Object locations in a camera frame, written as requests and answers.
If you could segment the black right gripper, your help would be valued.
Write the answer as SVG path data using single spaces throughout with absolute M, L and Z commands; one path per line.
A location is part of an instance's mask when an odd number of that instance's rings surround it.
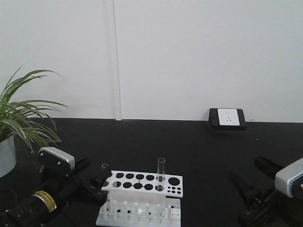
M 268 177 L 275 177 L 284 168 L 262 156 L 254 158 L 254 166 Z M 234 171 L 229 171 L 228 177 L 247 208 L 246 211 L 238 213 L 240 226 L 264 227 L 279 220 L 289 227 L 294 225 L 294 221 L 289 217 L 290 209 L 287 207 L 290 198 L 274 189 L 256 190 Z

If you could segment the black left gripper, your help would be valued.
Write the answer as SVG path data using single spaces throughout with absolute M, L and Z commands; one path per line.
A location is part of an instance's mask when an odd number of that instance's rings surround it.
M 91 165 L 89 158 L 83 158 L 70 164 L 70 175 L 44 174 L 40 187 L 40 200 L 47 208 L 62 208 L 73 201 L 87 202 L 101 206 L 101 189 L 112 173 L 102 170 L 90 180 L 84 180 L 77 175 Z

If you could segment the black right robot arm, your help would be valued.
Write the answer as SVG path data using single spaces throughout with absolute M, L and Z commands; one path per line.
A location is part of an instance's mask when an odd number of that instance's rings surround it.
M 265 157 L 254 159 L 254 166 L 274 181 L 268 189 L 256 189 L 238 173 L 229 180 L 247 208 L 238 214 L 242 227 L 261 227 L 282 220 L 290 227 L 303 225 L 303 160 L 281 166 Z

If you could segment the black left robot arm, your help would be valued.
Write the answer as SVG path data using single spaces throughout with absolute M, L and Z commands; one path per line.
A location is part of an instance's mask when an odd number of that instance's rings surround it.
M 54 168 L 45 168 L 47 180 L 29 197 L 0 216 L 2 227 L 40 227 L 57 216 L 69 203 L 86 202 L 103 206 L 107 193 L 102 190 L 112 176 L 111 167 L 102 164 L 101 169 L 90 179 L 79 173 L 90 166 L 84 158 L 76 162 L 69 173 L 57 173 Z

